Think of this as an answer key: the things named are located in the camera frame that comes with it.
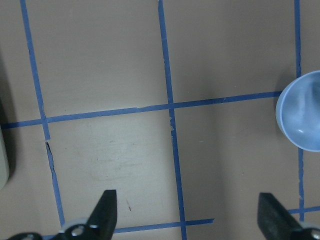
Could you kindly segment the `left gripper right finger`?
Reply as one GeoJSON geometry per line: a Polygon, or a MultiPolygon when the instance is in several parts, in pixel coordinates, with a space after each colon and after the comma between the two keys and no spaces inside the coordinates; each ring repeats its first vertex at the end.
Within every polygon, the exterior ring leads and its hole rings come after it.
{"type": "Polygon", "coordinates": [[[258,196],[257,224],[267,240],[318,240],[320,227],[296,220],[272,193],[258,196]]]}

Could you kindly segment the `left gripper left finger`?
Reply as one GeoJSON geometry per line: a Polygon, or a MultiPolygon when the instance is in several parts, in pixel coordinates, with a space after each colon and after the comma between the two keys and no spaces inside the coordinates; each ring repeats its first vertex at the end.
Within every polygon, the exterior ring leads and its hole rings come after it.
{"type": "Polygon", "coordinates": [[[53,240],[110,240],[117,224],[117,191],[105,190],[84,223],[74,223],[53,240]]]}

